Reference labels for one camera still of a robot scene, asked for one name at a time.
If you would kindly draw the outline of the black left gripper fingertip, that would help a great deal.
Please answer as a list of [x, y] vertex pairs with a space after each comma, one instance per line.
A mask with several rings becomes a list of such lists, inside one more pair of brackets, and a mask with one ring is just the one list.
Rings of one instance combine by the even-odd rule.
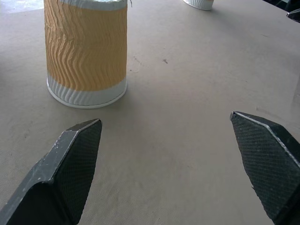
[[300, 21], [300, 9], [288, 12], [286, 16], [293, 21]]

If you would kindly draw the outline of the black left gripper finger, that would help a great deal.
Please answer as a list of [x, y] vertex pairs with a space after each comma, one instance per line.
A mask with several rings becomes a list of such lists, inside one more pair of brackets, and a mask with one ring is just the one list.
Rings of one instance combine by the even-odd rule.
[[2, 225], [76, 225], [93, 181], [102, 122], [65, 130], [0, 211]]
[[230, 116], [244, 170], [276, 225], [300, 223], [300, 144], [280, 124], [233, 111]]

